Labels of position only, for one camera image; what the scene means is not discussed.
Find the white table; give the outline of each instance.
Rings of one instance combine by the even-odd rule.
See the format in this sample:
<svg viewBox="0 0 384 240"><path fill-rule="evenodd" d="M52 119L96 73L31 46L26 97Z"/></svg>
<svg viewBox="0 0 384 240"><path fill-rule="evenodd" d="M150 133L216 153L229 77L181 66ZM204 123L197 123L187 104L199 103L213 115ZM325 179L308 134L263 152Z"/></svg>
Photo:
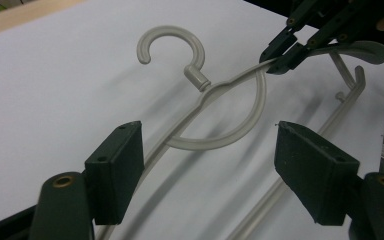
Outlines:
<svg viewBox="0 0 384 240"><path fill-rule="evenodd" d="M148 29L177 25L206 50L202 72L217 83L258 63L285 18L239 0L90 0L0 33L0 220L36 203L55 174L82 171L111 131L143 122L144 151L195 102L183 76L192 57L175 38L151 46L139 64L136 43ZM305 42L314 29L299 33ZM367 87L330 139L376 171L384 131L384 64L346 58L366 70ZM254 99L249 81L210 106L184 136L227 132ZM277 174L279 120L317 130L346 91L327 56L285 75L268 75L263 116L243 139L207 152L169 150L134 196L114 239L225 239ZM288 192L252 239L347 239L348 226L315 225Z"/></svg>

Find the curved hook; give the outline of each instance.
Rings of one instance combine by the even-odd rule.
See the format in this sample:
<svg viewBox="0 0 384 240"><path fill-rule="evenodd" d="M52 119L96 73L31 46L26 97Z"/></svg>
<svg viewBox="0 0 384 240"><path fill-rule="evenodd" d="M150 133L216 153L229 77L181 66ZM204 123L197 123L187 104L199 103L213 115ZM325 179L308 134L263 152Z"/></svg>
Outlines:
<svg viewBox="0 0 384 240"><path fill-rule="evenodd" d="M191 63L185 67L184 73L199 91L204 91L204 89L211 84L211 82L199 71L205 61L204 47L195 35L183 28L160 26L147 31L140 38L136 49L139 62L142 64L151 62L151 55L149 53L151 43L157 38L164 36L178 37L187 42L192 48L193 58Z"/></svg>

